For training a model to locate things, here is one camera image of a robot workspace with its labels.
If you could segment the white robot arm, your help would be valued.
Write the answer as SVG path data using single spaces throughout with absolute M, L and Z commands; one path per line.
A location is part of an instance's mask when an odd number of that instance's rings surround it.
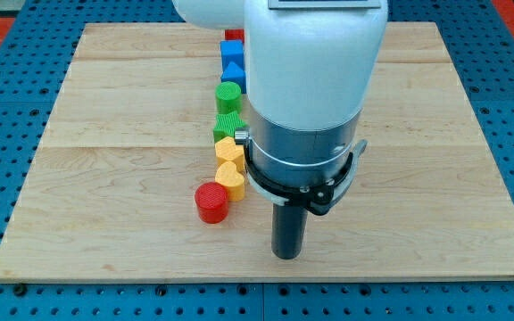
M 285 186 L 344 166 L 386 29 L 386 1 L 174 0 L 206 29 L 245 32 L 251 159 Z

